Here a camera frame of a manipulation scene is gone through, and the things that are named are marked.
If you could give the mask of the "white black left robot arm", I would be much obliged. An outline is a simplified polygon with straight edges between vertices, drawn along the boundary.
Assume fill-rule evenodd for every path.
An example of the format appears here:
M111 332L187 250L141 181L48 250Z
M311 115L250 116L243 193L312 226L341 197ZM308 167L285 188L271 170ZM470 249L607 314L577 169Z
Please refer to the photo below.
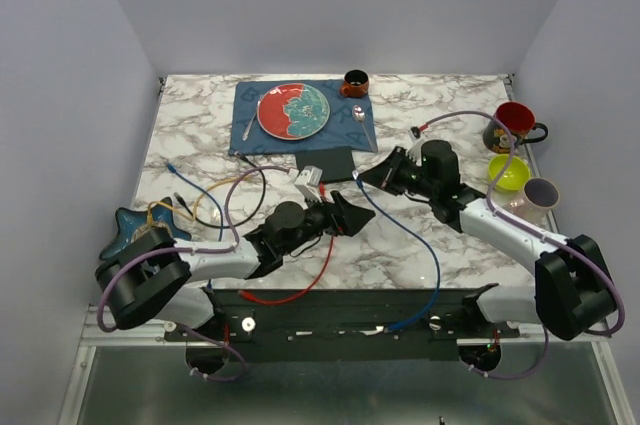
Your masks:
M235 242L174 239L160 228L125 247L95 271L102 290L99 308L108 307L115 325L98 319L105 331L128 330L159 318L187 325L201 340L222 325L211 294L189 290L189 282L233 278L253 280L280 268L284 257L323 235L353 237L374 217L336 191L330 201L301 206L285 201L263 224Z

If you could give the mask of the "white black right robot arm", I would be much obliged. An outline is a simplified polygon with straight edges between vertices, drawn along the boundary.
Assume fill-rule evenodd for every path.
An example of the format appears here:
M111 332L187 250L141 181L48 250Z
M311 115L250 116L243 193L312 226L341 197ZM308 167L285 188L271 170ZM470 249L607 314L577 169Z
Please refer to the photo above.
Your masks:
M484 193L461 181L451 145L430 140L419 148L395 148L380 164L355 176L391 195L426 198L435 218L482 240L515 260L534 277L531 287L488 285L467 296L460 324L480 337L500 322L540 324L569 341L621 311L597 243L569 239L534 226L490 204Z

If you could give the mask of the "black network switch box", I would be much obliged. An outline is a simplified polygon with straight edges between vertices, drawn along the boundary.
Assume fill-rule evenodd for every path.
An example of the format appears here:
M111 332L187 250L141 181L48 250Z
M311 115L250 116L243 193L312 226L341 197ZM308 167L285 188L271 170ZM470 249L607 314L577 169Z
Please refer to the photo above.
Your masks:
M323 184L353 180L355 165L352 150L348 146L298 152L295 154L295 160L299 170L307 166L319 168L322 171Z

